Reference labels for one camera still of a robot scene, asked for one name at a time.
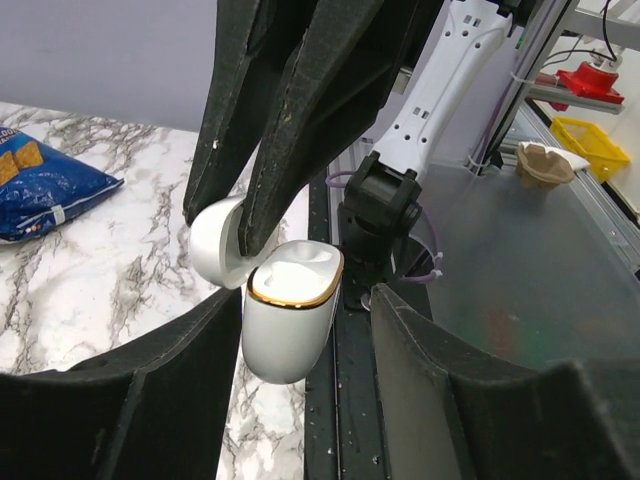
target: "marble table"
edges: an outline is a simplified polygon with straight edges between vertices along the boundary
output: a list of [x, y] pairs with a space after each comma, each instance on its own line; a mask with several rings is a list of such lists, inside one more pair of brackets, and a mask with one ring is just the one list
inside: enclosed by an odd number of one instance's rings
[[[45, 238], [0, 246], [0, 371], [65, 370], [215, 290], [190, 266], [182, 217], [197, 134], [9, 104], [0, 104], [0, 125], [125, 179], [113, 197]], [[250, 166], [235, 192], [246, 188]], [[307, 206], [303, 191], [281, 241], [306, 238]], [[302, 479], [303, 383], [265, 384], [239, 355], [217, 480]]]

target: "gray wall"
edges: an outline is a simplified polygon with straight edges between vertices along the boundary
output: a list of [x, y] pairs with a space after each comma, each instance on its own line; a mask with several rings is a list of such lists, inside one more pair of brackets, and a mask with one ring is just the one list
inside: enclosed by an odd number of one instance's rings
[[2, 16], [0, 101], [200, 128], [215, 0], [17, 0]]

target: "snack bag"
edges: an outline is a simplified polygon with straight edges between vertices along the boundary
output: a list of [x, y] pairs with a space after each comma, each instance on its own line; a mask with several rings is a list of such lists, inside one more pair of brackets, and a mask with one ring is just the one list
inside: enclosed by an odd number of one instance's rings
[[19, 130], [0, 127], [0, 243], [40, 237], [123, 183]]

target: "yellow plastic container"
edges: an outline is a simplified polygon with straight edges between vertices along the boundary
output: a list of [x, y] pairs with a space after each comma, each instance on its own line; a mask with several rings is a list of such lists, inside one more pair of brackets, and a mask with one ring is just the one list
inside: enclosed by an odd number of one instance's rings
[[600, 183], [631, 163], [627, 154], [594, 123], [556, 117], [551, 123], [551, 131], [565, 149], [589, 161], [591, 171]]

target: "purple cable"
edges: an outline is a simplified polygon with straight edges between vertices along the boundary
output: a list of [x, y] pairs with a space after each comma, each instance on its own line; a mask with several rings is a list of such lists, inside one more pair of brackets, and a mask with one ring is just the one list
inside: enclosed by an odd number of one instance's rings
[[[346, 183], [336, 182], [335, 179], [339, 177], [344, 177], [347, 175], [351, 176], [351, 175], [354, 175], [355, 173], [356, 172], [352, 170], [343, 170], [341, 172], [332, 173], [325, 179], [325, 183], [327, 184], [327, 186], [331, 188], [345, 188], [347, 186]], [[422, 215], [424, 216], [424, 219], [426, 220], [427, 225], [429, 225], [429, 229], [431, 230], [431, 233], [433, 235], [433, 241], [436, 247], [436, 253], [433, 256], [433, 270], [431, 270], [431, 272], [428, 275], [423, 275], [420, 277], [405, 276], [405, 277], [402, 277], [402, 280], [406, 282], [411, 282], [411, 283], [427, 284], [427, 283], [433, 282], [434, 280], [437, 280], [439, 277], [442, 276], [442, 271], [440, 270], [440, 267], [442, 266], [442, 252], [440, 251], [440, 234], [436, 229], [435, 224], [431, 221], [431, 217], [429, 216], [429, 214], [424, 208], [422, 209]], [[425, 248], [422, 252], [420, 252], [420, 255], [416, 257], [416, 260], [411, 266], [411, 268], [416, 266], [416, 263], [420, 260], [420, 258], [422, 257], [422, 255], [424, 255], [426, 251], [427, 249]]]

